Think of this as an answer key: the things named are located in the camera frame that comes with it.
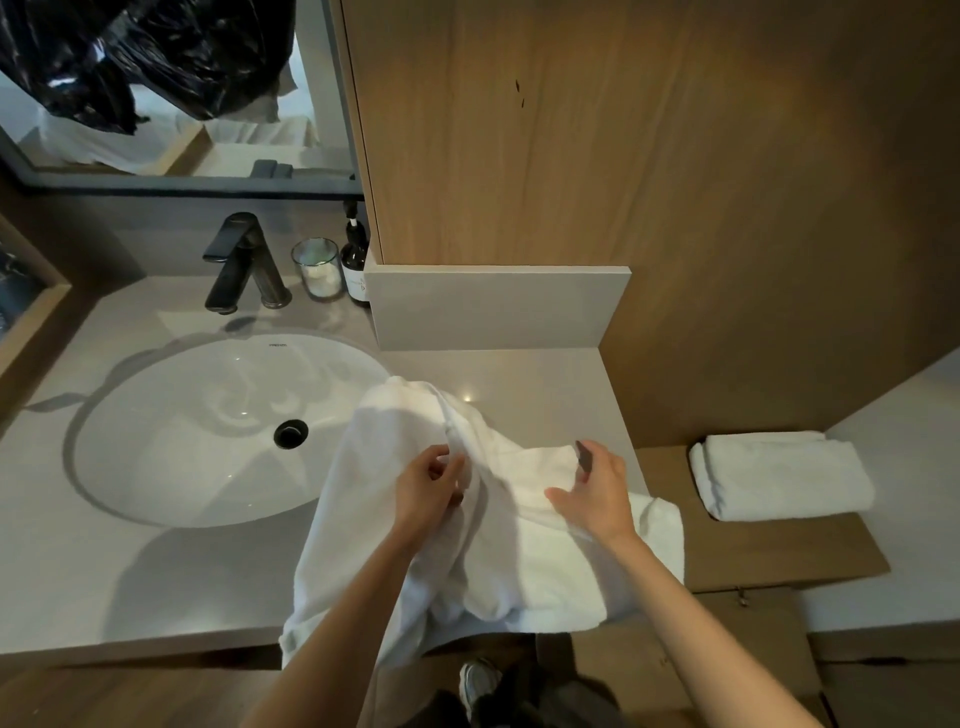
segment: black faucet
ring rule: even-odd
[[[260,301],[267,308],[282,308],[293,298],[276,269],[263,228],[251,212],[234,212],[224,220],[206,249],[204,260],[224,264],[206,297],[208,311],[225,316],[236,312],[237,301],[251,273],[260,289]]]

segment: white countertop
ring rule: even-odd
[[[606,443],[627,461],[631,489],[646,493],[596,349],[379,352],[370,313],[348,299],[313,303],[290,281],[293,303],[271,311],[251,284],[240,310],[222,317],[203,308],[211,282],[149,278],[102,299],[0,440],[0,656],[57,650],[50,661],[112,659],[263,644],[279,634],[313,503],[261,521],[163,528],[97,509],[64,472],[64,437],[84,399],[114,369],[122,376],[125,359],[176,339],[333,333],[393,374],[470,401],[524,447]]]

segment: sneaker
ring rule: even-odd
[[[483,658],[469,660],[460,668],[460,702],[467,709],[467,720],[473,719],[473,706],[484,695],[496,690],[503,673]]]

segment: soap dispenser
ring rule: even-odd
[[[340,252],[340,262],[344,269],[344,279],[347,281],[347,292],[351,301],[370,308],[367,284],[363,276],[370,240],[367,238],[367,229],[357,220],[357,204],[344,202],[344,211],[347,213],[347,245]]]

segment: white towel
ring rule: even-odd
[[[850,443],[821,432],[711,435],[690,469],[718,521],[773,521],[866,511],[875,490]]]
[[[394,376],[361,400],[321,491],[294,579],[294,614],[280,638],[284,665],[390,530],[396,477],[437,443],[468,455],[469,485],[411,565],[378,663],[416,657],[428,615],[451,633],[471,619],[502,631],[572,632],[634,609],[619,566],[543,495],[572,487],[572,446],[522,449],[473,407]],[[659,498],[630,498],[637,533],[683,580],[680,511]]]

